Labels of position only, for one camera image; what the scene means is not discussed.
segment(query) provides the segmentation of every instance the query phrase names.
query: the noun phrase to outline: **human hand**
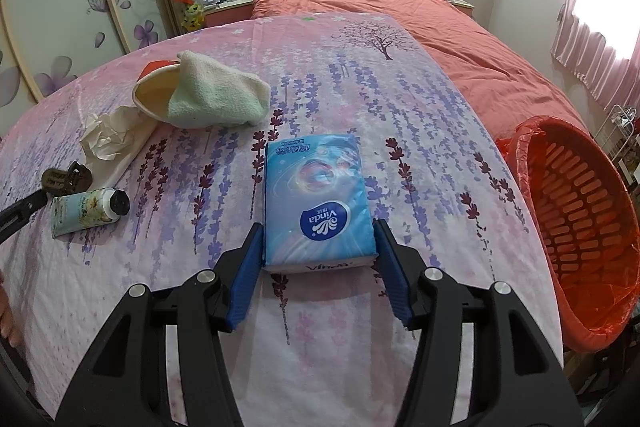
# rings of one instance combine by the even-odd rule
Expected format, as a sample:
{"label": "human hand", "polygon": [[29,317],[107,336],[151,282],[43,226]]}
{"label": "human hand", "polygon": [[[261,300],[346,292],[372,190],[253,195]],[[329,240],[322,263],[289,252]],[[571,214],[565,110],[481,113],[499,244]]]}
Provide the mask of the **human hand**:
{"label": "human hand", "polygon": [[14,323],[14,314],[9,307],[9,297],[1,284],[4,282],[4,274],[0,271],[0,335],[9,341],[12,347],[22,343],[22,333]]}

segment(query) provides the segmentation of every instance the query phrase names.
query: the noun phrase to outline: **vinda logo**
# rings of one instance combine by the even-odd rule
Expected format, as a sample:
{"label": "vinda logo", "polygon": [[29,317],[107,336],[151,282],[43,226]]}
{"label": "vinda logo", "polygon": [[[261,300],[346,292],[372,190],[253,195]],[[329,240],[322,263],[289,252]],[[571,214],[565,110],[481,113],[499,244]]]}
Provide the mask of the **vinda logo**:
{"label": "vinda logo", "polygon": [[309,239],[324,241],[338,235],[349,223],[349,207],[340,201],[327,201],[300,216],[300,229]]}

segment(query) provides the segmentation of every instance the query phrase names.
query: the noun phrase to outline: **lavender print fabric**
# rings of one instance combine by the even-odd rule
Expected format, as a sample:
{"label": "lavender print fabric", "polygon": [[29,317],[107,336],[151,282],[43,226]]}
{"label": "lavender print fabric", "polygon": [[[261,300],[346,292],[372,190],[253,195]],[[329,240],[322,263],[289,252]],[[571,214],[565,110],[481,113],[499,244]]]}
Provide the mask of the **lavender print fabric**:
{"label": "lavender print fabric", "polygon": [[[37,397],[50,413],[127,288],[179,285],[241,245],[252,221],[264,219],[267,143],[307,134],[353,134],[371,214],[460,282],[510,282],[561,355],[553,287],[522,196],[463,97],[390,17],[240,22],[87,73],[27,112],[6,137],[0,205],[39,188],[46,168],[84,161],[78,139],[86,115],[132,105],[144,66],[185,49],[258,74],[271,85],[270,116],[256,127],[160,124],[117,184],[129,195],[128,216],[52,239],[47,207],[0,247]],[[370,427],[393,424],[417,337],[392,315],[374,264],[262,273],[247,319],[222,343],[247,425]],[[468,404],[471,338],[464,343],[454,420]],[[175,356],[169,353],[170,367]],[[169,381],[181,419],[175,371]]]}

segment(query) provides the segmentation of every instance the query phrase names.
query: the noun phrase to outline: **yellow plush toy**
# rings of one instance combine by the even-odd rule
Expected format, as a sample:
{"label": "yellow plush toy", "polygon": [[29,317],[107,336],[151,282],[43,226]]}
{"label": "yellow plush toy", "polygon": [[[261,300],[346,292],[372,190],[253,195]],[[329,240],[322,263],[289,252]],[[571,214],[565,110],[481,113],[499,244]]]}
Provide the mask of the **yellow plush toy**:
{"label": "yellow plush toy", "polygon": [[191,4],[184,11],[184,20],[182,27],[188,32],[199,30],[204,24],[204,15],[202,14],[202,6],[199,4]]}

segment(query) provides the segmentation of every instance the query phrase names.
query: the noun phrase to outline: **red blanket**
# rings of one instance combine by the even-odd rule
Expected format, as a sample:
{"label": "red blanket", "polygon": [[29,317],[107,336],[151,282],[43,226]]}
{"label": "red blanket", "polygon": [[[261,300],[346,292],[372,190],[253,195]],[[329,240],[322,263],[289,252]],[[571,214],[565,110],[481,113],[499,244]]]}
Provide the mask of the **red blanket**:
{"label": "red blanket", "polygon": [[254,0],[252,18],[318,12],[391,15],[439,63],[494,139],[536,115],[586,130],[564,93],[445,0]]}

